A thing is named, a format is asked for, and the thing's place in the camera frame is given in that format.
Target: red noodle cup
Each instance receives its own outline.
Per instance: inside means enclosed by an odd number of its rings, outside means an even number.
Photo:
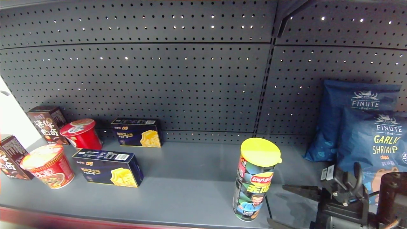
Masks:
[[[65,125],[61,135],[66,137],[76,148],[101,150],[102,141],[95,131],[96,122],[93,119],[80,119]]]
[[[51,189],[62,188],[75,177],[63,153],[63,146],[58,144],[44,145],[31,151],[21,160],[20,167]]]

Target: barcode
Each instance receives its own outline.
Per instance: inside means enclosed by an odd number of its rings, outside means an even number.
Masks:
[[[325,180],[326,179],[326,173],[328,171],[328,168],[324,168],[324,170],[322,170],[322,174],[321,174],[321,180]]]
[[[125,161],[128,157],[129,155],[127,154],[119,154],[116,156],[115,160]]]
[[[331,165],[328,167],[328,173],[326,174],[326,180],[330,181],[333,179],[333,172],[334,172],[335,165]]]

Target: cardboard box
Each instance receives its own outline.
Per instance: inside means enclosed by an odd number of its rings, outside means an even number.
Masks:
[[[34,176],[20,167],[28,152],[14,135],[2,134],[0,139],[0,167],[9,178],[31,180]]]
[[[59,133],[66,125],[66,120],[58,106],[37,106],[29,110],[27,115],[48,144],[69,145],[66,138]]]
[[[116,118],[111,125],[120,145],[162,146],[161,127],[156,119]]]
[[[137,188],[144,178],[133,153],[81,149],[72,158],[88,182]]]

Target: lay's logo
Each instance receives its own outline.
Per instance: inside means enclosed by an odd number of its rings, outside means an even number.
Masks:
[[[250,182],[255,186],[263,187],[269,185],[272,178],[273,172],[263,172],[253,175],[250,179]]]
[[[257,177],[257,176],[252,176],[250,179],[252,183],[260,183],[260,184],[265,184],[271,182],[271,177],[264,178],[264,177]]]

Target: dark blue box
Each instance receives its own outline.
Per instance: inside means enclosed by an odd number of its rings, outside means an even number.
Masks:
[[[137,188],[144,178],[133,153],[81,149],[72,158],[88,182]]]
[[[120,145],[162,146],[160,122],[156,119],[116,118],[111,125]]]

